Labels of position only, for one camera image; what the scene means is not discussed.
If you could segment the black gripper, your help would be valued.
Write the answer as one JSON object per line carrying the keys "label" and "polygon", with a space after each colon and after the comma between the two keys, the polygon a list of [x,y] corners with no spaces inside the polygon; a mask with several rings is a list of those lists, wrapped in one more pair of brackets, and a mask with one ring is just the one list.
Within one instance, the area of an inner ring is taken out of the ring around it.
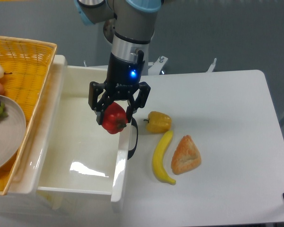
{"label": "black gripper", "polygon": [[135,62],[111,54],[105,82],[90,82],[88,104],[96,114],[98,125],[102,125],[106,109],[115,100],[127,100],[128,122],[131,122],[138,108],[145,107],[151,87],[146,82],[140,82],[145,64],[143,58],[143,52],[138,52]]}

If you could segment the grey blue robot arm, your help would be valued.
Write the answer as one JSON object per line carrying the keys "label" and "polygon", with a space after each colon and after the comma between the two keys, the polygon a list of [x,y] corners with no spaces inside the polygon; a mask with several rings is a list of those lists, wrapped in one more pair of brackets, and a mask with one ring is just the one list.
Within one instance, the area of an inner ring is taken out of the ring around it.
{"label": "grey blue robot arm", "polygon": [[126,118],[130,122],[138,108],[144,108],[150,86],[141,82],[148,73],[149,44],[155,32],[162,0],[76,0],[75,6],[84,24],[112,20],[112,49],[106,80],[89,85],[89,106],[102,125],[106,109],[114,101],[127,101]]}

